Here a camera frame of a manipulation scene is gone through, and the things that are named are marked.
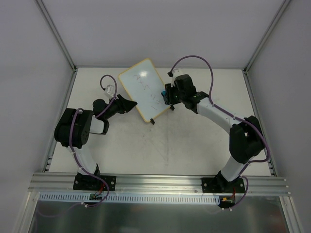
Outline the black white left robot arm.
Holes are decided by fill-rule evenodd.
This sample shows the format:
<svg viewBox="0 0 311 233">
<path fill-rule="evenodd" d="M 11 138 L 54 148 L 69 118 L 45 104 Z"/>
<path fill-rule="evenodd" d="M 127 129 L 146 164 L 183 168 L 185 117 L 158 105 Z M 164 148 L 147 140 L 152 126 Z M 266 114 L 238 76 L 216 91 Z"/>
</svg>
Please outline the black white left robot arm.
<svg viewBox="0 0 311 233">
<path fill-rule="evenodd" d="M 104 186 L 98 164 L 86 146 L 89 135 L 105 135 L 112 116 L 128 113 L 137 104 L 118 94 L 111 103 L 95 100 L 92 110 L 65 109 L 54 130 L 54 138 L 72 153 L 78 166 L 74 190 L 95 190 Z"/>
</svg>

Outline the yellow framed whiteboard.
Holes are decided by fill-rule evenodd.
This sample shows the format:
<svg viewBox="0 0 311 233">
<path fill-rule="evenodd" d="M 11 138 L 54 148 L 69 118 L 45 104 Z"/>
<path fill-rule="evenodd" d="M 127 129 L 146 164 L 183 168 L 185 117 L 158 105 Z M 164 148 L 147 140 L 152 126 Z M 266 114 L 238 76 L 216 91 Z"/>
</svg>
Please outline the yellow framed whiteboard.
<svg viewBox="0 0 311 233">
<path fill-rule="evenodd" d="M 118 79 L 146 123 L 169 109 L 161 92 L 165 84 L 150 59 L 135 64 L 118 75 Z"/>
</svg>

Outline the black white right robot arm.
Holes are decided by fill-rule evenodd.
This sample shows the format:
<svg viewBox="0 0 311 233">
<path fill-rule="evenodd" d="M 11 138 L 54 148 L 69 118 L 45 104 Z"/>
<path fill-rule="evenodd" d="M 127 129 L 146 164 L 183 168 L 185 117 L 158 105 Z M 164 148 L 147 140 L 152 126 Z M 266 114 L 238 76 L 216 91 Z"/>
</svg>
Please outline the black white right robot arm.
<svg viewBox="0 0 311 233">
<path fill-rule="evenodd" d="M 265 149 L 262 131 L 256 117 L 239 118 L 217 105 L 210 93 L 198 92 L 188 74 L 168 73 L 171 82 L 161 93 L 167 105 L 178 103 L 220 126 L 229 135 L 230 157 L 226 165 L 207 184 L 213 192 L 228 192 L 247 168 L 252 158 Z"/>
</svg>

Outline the blue black whiteboard eraser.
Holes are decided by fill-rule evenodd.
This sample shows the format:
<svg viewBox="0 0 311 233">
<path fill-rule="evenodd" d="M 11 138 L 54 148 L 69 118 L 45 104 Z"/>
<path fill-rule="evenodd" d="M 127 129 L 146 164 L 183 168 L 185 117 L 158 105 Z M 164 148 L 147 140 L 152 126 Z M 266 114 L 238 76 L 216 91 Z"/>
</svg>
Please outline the blue black whiteboard eraser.
<svg viewBox="0 0 311 233">
<path fill-rule="evenodd" d="M 163 97 L 163 101 L 165 102 L 166 105 L 169 105 L 170 102 L 169 102 L 169 99 L 168 99 L 168 95 L 167 95 L 167 92 L 166 91 L 162 91 L 161 92 L 161 95 Z"/>
</svg>

